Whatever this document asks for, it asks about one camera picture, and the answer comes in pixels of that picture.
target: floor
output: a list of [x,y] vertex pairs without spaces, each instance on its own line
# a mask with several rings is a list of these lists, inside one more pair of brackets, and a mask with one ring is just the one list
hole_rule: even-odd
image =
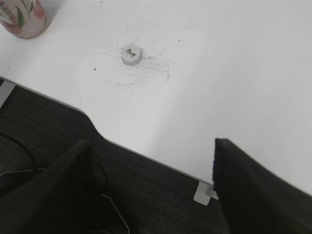
[[[217,200],[207,207],[193,201],[196,180],[107,142],[79,111],[16,87],[0,109],[0,131],[23,141],[42,167],[78,140],[91,140],[94,160],[133,210],[140,234],[229,233]],[[30,166],[0,138],[0,174]]]

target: cable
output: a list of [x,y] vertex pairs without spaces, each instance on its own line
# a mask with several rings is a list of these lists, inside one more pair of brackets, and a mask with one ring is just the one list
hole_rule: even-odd
[[34,170],[37,170],[37,164],[35,162],[34,156],[30,153],[30,151],[17,139],[15,139],[14,137],[5,134],[3,132],[0,132],[0,136],[7,138],[8,140],[12,141],[13,143],[17,144],[19,147],[21,147],[24,152],[27,154],[27,156],[29,157],[30,161],[32,162],[33,166],[34,166]]
[[97,162],[93,162],[93,163],[94,163],[94,165],[96,165],[102,171],[102,173],[103,173],[107,183],[109,183],[108,176],[107,176],[106,172],[104,171],[104,169],[101,167],[101,165],[99,165]]

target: desk leg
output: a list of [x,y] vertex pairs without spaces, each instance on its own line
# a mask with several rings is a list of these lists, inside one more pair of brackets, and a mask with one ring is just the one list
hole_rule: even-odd
[[210,198],[218,200],[218,196],[213,189],[214,189],[213,185],[205,184],[200,181],[198,183],[198,187],[194,196],[194,201],[197,201],[198,203],[207,206],[210,201]]
[[7,81],[4,81],[2,85],[0,86],[0,109],[12,90],[14,89],[15,85],[11,84]]

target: white desk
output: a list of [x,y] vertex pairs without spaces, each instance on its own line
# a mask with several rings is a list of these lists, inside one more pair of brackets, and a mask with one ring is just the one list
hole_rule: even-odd
[[[0,76],[204,182],[226,137],[312,194],[311,0],[41,2],[53,20],[40,37],[0,29]],[[122,63],[128,44],[137,66]]]

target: white bottle cap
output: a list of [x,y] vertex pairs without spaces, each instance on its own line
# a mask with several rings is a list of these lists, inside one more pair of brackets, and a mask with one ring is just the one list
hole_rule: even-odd
[[142,53],[138,47],[134,45],[127,45],[121,51],[121,58],[124,64],[134,66],[140,63]]

